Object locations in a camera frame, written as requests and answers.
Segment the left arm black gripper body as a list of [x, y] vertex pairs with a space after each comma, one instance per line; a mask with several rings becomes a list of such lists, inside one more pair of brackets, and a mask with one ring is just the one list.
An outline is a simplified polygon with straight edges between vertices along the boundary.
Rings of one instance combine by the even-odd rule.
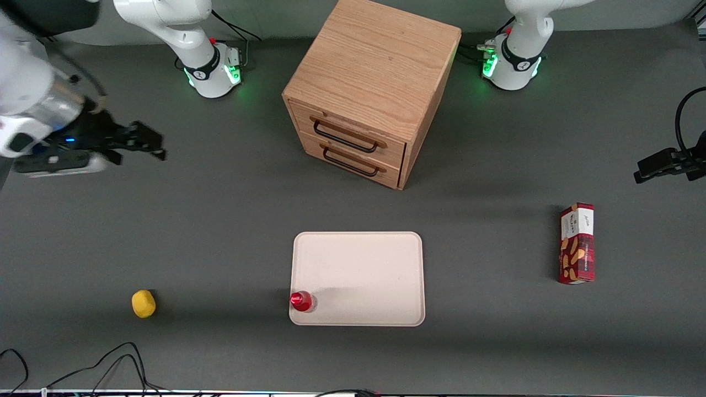
[[673, 154], [673, 175], [685, 174], [688, 181], [696, 181], [705, 176], [705, 131], [703, 131], [692, 148], [686, 148], [682, 134], [676, 132], [679, 151]]

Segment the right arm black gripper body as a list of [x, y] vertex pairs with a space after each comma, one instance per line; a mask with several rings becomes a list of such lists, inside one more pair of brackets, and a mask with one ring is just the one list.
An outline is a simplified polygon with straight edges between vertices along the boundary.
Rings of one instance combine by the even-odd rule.
[[55, 143], [65, 150], [84, 150], [98, 153], [113, 164], [121, 164], [123, 155], [117, 152], [126, 148], [130, 128], [117, 124], [106, 110], [93, 114], [98, 106], [86, 99], [77, 118], [55, 132]]

